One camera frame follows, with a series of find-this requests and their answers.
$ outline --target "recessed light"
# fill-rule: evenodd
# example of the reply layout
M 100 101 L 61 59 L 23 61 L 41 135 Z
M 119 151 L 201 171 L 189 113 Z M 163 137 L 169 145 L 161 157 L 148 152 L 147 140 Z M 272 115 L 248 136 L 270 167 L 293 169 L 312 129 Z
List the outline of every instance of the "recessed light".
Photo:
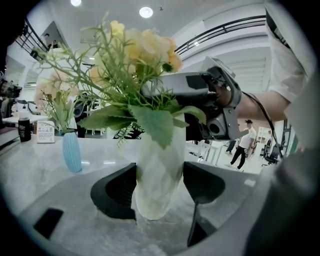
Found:
M 154 11 L 150 7 L 142 7 L 139 14 L 143 18 L 150 18 L 154 14 Z
M 70 0 L 71 4 L 73 6 L 79 6 L 81 5 L 81 0 Z

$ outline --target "bottle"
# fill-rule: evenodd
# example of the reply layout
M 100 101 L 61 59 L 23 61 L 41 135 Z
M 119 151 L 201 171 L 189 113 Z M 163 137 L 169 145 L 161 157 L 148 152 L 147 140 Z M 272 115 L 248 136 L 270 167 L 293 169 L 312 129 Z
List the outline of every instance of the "bottle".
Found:
M 21 142 L 31 140 L 31 126 L 28 111 L 19 112 L 18 132 Z

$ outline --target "white vase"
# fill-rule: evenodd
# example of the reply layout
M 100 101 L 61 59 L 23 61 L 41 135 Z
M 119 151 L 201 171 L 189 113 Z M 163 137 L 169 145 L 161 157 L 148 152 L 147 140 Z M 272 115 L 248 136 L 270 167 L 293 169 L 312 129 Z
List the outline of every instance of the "white vase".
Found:
M 184 114 L 176 118 L 185 120 Z M 170 209 L 183 174 L 185 146 L 186 128 L 174 127 L 164 150 L 148 134 L 141 135 L 134 196 L 139 213 L 148 220 L 158 220 Z

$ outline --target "white sleeve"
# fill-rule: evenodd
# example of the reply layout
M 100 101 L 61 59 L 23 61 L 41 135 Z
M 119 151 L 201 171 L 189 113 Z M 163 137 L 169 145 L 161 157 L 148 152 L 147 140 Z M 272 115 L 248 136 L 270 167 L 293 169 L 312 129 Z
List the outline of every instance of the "white sleeve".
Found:
M 266 24 L 272 56 L 270 91 L 275 91 L 289 102 L 300 93 L 305 79 L 305 71 L 291 49 L 284 46 Z

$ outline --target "blue vase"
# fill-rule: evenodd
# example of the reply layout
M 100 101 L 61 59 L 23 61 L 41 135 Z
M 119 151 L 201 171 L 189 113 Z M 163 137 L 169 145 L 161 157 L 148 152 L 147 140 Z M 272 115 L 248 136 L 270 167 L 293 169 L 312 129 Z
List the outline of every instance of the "blue vase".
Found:
M 62 142 L 63 158 L 66 166 L 72 173 L 81 171 L 81 153 L 78 138 L 74 132 L 66 133 Z

